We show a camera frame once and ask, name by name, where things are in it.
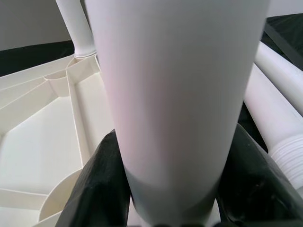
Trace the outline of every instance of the white wall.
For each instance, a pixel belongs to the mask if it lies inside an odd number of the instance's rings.
[[[55,0],[0,0],[0,51],[66,40]]]

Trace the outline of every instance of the white cylinder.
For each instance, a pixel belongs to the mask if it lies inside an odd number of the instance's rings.
[[[255,63],[303,116],[303,72],[261,42]]]
[[[303,186],[303,118],[254,65],[244,102],[269,155],[295,189]]]
[[[203,223],[267,1],[86,5],[136,211],[150,225]]]
[[[67,30],[75,47],[75,57],[83,58],[96,53],[93,36],[80,0],[56,0]]]

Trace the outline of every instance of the cream plastic tray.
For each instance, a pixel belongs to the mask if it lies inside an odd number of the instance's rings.
[[[54,227],[81,169],[114,128],[95,55],[0,78],[0,226]],[[206,226],[220,220],[215,202]],[[128,225],[140,226],[132,201]]]

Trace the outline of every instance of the white plastic rod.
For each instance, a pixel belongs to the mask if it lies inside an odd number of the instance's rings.
[[[294,188],[300,189],[303,186],[303,118],[256,65],[244,101],[269,155]]]
[[[261,42],[255,63],[303,116],[303,72]]]
[[[203,223],[267,1],[87,0],[86,6],[136,211],[149,225]]]
[[[84,58],[96,52],[93,36],[80,0],[56,0],[75,47],[75,57]]]

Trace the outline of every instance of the white tube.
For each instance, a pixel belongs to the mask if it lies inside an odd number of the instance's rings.
[[[255,63],[303,116],[303,72],[261,42]]]
[[[269,155],[295,189],[303,186],[303,118],[254,65],[244,102]]]
[[[86,5],[138,214],[150,225],[203,223],[231,145],[267,1]]]
[[[75,57],[84,58],[96,53],[93,36],[80,0],[56,0],[75,47]]]

